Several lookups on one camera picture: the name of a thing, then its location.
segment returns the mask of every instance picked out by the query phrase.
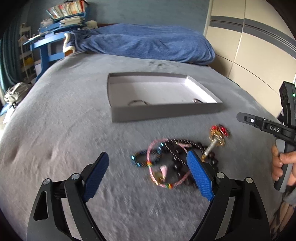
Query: gray bag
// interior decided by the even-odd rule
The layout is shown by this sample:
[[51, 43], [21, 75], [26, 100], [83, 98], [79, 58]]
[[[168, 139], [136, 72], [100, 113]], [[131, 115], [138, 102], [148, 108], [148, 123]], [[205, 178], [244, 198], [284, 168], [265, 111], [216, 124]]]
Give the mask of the gray bag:
[[31, 88], [31, 85], [17, 83], [6, 91], [4, 100], [11, 105], [18, 105], [25, 98]]

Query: blue wall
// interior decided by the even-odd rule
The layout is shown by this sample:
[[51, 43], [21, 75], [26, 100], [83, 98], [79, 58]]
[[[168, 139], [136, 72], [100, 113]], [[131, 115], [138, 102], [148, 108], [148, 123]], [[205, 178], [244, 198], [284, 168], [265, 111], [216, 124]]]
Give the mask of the blue wall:
[[[27, 25], [37, 33], [46, 9], [63, 0], [33, 0]], [[89, 0], [89, 18], [98, 23], [181, 25], [203, 32], [209, 0]]]

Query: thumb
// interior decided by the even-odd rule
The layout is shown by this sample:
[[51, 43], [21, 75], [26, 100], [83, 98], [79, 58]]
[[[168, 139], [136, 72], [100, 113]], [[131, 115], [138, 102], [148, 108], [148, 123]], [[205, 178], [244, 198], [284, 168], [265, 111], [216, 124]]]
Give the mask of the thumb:
[[296, 163], [296, 151], [281, 153], [279, 159], [283, 164]]

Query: open cardboard box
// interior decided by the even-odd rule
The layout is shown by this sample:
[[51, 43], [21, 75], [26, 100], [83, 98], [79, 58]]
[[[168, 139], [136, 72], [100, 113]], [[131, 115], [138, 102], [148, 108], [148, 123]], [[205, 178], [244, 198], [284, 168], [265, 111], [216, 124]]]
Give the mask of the open cardboard box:
[[217, 112], [222, 102], [187, 75], [132, 72], [108, 76], [112, 122]]

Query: bed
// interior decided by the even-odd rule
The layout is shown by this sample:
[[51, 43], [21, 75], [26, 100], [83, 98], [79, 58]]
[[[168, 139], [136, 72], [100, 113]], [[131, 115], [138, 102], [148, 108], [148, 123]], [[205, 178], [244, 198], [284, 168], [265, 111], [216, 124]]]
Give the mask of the bed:
[[[214, 114], [112, 123], [106, 84], [108, 74], [115, 72], [186, 74], [225, 108]], [[239, 123], [238, 112], [275, 120], [251, 95], [210, 67], [74, 53], [44, 73], [5, 127], [0, 142], [0, 208], [25, 240], [42, 181], [64, 180], [105, 151], [110, 165], [87, 206], [106, 240], [189, 240], [209, 205], [207, 199], [192, 186], [155, 186], [147, 169], [131, 164], [130, 155], [162, 137], [209, 143], [210, 126], [221, 123], [232, 137], [225, 147], [215, 149], [219, 170], [233, 179], [252, 177], [270, 220], [281, 202], [270, 175], [274, 138]], [[71, 234], [79, 238], [70, 208], [63, 204]]]

